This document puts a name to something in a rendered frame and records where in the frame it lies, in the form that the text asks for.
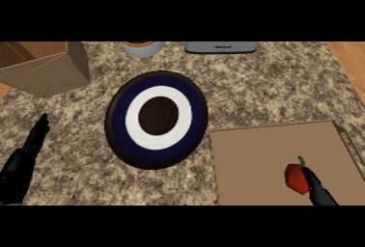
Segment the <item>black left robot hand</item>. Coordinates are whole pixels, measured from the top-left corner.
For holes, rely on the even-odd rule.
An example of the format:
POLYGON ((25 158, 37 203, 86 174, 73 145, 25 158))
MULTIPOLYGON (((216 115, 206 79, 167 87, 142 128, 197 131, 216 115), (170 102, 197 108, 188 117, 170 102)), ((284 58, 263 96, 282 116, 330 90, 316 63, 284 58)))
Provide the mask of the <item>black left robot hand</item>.
POLYGON ((22 147, 14 151, 0 171, 0 206, 22 204, 31 183, 36 159, 49 130, 48 114, 43 114, 31 128, 22 147))

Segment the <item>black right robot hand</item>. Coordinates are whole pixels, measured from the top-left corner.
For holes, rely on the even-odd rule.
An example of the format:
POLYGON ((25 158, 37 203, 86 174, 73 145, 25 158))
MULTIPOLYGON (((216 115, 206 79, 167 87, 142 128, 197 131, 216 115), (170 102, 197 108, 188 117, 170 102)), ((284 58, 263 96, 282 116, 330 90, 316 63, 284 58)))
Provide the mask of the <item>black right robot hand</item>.
POLYGON ((309 199, 315 206, 336 206, 339 203, 330 193, 330 191, 322 186, 321 180, 316 174, 311 171, 308 167, 302 167, 305 173, 305 179, 309 188, 309 199))

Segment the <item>red bell pepper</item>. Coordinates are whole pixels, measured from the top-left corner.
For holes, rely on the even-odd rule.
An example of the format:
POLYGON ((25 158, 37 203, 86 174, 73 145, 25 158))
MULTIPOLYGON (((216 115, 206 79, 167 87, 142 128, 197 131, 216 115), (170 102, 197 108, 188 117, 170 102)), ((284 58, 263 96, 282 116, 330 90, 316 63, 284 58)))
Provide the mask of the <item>red bell pepper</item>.
POLYGON ((285 185, 302 195, 309 192, 308 182, 305 179, 303 167, 305 159, 299 157, 299 164, 288 164, 284 172, 285 185))

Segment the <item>brown tray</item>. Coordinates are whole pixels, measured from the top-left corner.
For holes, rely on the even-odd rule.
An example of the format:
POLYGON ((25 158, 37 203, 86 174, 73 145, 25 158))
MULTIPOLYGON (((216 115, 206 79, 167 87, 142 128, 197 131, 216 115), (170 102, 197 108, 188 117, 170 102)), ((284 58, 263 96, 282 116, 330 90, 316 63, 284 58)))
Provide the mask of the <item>brown tray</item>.
POLYGON ((365 206, 365 178, 333 121, 216 130, 210 133, 222 205, 308 206, 284 171, 303 163, 345 206, 365 206))

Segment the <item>navy and white plate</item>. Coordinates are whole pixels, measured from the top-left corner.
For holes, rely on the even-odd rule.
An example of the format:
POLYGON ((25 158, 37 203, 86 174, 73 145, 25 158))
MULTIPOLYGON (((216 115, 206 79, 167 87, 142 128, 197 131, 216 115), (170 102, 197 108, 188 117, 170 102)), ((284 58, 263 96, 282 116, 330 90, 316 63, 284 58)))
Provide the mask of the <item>navy and white plate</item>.
POLYGON ((129 165, 158 170, 192 154, 207 123, 207 100, 192 80, 176 72, 152 71, 135 77, 113 97, 105 137, 129 165))

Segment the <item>brown cardboard box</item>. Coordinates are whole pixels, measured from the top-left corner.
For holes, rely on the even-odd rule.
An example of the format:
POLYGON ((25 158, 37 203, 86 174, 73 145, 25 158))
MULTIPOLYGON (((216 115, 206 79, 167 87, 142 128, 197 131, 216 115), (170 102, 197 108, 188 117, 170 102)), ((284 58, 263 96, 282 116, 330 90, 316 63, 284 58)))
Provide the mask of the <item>brown cardboard box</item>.
POLYGON ((90 84, 80 41, 0 41, 0 83, 40 97, 90 84))

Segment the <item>grey cup with orange rim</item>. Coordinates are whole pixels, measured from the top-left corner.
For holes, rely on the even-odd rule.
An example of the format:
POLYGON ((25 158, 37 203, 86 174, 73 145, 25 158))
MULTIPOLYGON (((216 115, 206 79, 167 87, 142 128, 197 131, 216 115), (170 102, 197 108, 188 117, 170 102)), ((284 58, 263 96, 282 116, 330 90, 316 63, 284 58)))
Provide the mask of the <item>grey cup with orange rim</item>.
POLYGON ((163 49, 163 41, 124 41, 123 48, 126 53, 136 58, 152 57, 163 49))

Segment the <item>grey appliance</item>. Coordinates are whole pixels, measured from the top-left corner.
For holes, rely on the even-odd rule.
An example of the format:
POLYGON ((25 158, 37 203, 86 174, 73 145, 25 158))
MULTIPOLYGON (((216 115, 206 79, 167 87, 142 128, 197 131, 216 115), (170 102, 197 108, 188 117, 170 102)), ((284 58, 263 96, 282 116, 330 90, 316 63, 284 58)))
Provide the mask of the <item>grey appliance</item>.
POLYGON ((257 50, 256 41, 188 41, 185 51, 192 54, 240 54, 257 50))

